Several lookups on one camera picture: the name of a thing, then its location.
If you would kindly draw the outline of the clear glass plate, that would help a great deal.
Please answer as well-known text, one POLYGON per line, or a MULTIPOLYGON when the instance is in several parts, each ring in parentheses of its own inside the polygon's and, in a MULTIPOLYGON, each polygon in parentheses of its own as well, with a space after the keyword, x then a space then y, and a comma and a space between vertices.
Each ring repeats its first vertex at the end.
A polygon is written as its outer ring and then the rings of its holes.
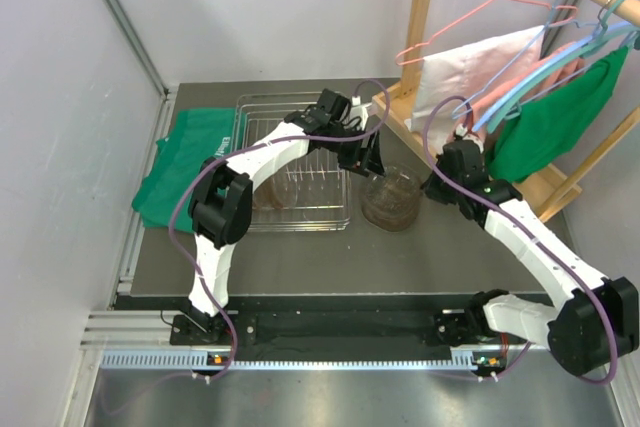
POLYGON ((295 171, 285 170, 281 184, 282 203, 286 209, 293 209, 297 206, 300 192, 300 183, 295 171))
POLYGON ((274 175, 271 183, 271 204, 275 209, 286 209, 291 203, 291 190, 287 176, 274 175))

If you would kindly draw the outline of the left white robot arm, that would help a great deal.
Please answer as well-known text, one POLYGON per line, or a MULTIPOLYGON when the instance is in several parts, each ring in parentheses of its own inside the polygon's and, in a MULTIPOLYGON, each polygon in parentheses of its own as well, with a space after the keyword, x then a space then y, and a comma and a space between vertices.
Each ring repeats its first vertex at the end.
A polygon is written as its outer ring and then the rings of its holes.
POLYGON ((383 174, 379 127, 368 126, 375 106, 358 96, 323 90, 316 102, 287 113, 263 138, 221 157, 210 157, 175 209, 187 211, 196 242, 174 245, 194 270, 184 317, 201 342, 213 344, 235 328, 225 307, 234 249, 248 232, 258 187, 288 164, 324 149, 339 168, 361 176, 383 174))

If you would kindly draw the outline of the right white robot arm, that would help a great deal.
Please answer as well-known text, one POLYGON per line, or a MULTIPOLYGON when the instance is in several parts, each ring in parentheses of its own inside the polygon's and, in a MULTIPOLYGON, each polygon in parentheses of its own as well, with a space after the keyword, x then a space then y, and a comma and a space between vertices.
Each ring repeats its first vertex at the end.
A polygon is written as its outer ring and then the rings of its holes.
POLYGON ((610 279, 584 262, 533 213, 509 182, 490 178, 479 146, 470 140, 446 144, 431 161, 422 190, 462 215, 506 247, 546 292, 547 305, 505 290, 475 294, 462 317, 440 314, 442 338, 458 345, 466 336, 487 343, 511 334, 544 347, 573 376, 639 347, 639 293, 626 278, 610 279))

